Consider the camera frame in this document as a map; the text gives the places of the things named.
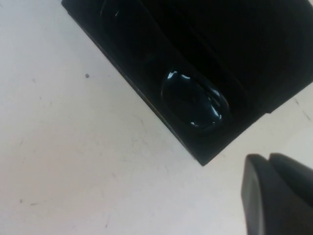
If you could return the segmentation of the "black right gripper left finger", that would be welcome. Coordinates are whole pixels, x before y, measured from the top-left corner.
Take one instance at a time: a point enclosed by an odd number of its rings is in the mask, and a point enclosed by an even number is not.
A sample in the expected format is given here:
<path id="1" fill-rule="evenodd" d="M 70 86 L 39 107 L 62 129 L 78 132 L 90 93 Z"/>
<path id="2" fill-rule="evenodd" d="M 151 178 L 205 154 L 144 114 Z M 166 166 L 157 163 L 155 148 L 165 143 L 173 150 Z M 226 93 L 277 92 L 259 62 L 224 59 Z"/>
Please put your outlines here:
<path id="1" fill-rule="evenodd" d="M 311 235 L 313 195 L 297 195 L 269 159 L 247 155 L 241 189 L 249 235 Z"/>

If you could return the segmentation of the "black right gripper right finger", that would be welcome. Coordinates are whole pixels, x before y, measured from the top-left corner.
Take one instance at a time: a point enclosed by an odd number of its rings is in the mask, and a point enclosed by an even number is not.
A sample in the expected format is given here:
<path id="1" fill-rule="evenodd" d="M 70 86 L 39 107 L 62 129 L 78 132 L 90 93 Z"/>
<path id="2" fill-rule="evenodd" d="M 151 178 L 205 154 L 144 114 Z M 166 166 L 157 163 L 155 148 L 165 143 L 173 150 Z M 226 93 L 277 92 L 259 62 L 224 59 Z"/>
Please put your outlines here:
<path id="1" fill-rule="evenodd" d="M 269 162 L 294 193 L 297 195 L 313 194 L 313 170 L 311 168 L 280 153 L 272 153 Z"/>

